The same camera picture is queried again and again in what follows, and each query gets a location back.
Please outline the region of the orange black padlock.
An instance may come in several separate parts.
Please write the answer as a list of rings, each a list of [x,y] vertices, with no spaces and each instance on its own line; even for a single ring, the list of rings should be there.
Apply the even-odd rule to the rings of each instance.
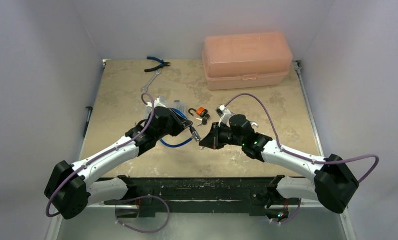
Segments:
[[[208,110],[203,107],[198,109],[190,108],[188,109],[188,114],[191,116],[197,115],[201,118],[205,118],[208,115]]]

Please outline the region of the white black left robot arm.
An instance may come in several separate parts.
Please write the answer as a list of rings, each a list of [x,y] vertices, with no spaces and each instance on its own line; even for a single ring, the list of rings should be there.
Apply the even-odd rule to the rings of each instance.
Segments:
[[[100,177],[151,150],[163,137],[176,137],[184,130],[191,134],[195,132],[190,120],[177,114],[173,108],[158,106],[104,150],[72,164],[66,161],[57,163],[44,190],[48,199],[46,216],[61,215],[66,220],[74,218],[92,200],[94,192],[90,188]]]

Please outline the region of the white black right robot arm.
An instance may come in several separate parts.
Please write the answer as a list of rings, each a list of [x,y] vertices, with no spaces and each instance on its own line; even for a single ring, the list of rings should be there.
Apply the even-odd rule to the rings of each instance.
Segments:
[[[255,132],[244,115],[231,117],[228,124],[214,122],[199,146],[219,150],[226,145],[241,147],[249,158],[284,167],[299,174],[294,180],[283,177],[268,189],[267,196],[275,204],[298,198],[320,202],[333,213],[341,214],[359,187],[348,166],[334,154],[329,157],[307,155],[289,147],[279,147],[271,137]]]

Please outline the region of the blue cable lock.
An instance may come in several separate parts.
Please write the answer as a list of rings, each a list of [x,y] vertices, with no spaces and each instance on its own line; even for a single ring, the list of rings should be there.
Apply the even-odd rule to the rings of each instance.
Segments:
[[[182,113],[180,110],[175,109],[175,108],[171,108],[171,110],[175,113],[176,116],[180,117],[182,120],[189,121],[189,119],[186,117],[186,115],[184,113]],[[183,141],[178,139],[176,141],[171,140],[170,142],[166,142],[164,139],[160,139],[160,143],[167,148],[175,149],[175,148],[183,147],[190,142],[196,142],[196,143],[200,142],[201,137],[200,137],[198,131],[193,127],[193,124],[191,124],[188,127],[188,132],[190,133],[190,136],[185,138]]]

